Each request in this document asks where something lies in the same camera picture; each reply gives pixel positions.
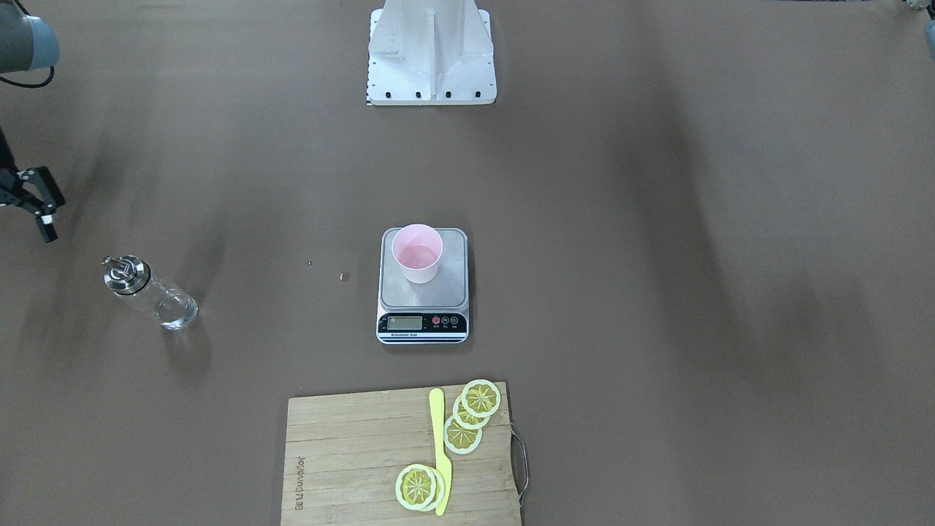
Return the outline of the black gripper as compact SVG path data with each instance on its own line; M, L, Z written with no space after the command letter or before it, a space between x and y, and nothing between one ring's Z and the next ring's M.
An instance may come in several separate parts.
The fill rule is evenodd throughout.
M58 239L54 213L64 204L66 199L47 167L30 167L19 172L9 140L1 129L1 206L21 207L32 213L44 243L53 243Z

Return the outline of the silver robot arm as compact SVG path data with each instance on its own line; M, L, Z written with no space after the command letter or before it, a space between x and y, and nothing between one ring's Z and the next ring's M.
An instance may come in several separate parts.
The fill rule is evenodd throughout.
M2 83L20 88L42 88L56 76L59 41L43 19L34 16L20 1L1 2L1 73L47 69L40 83L21 83L2 78ZM1 206L19 207L36 221L44 243L58 239L54 214L66 197L47 167L19 169L6 136L1 134Z

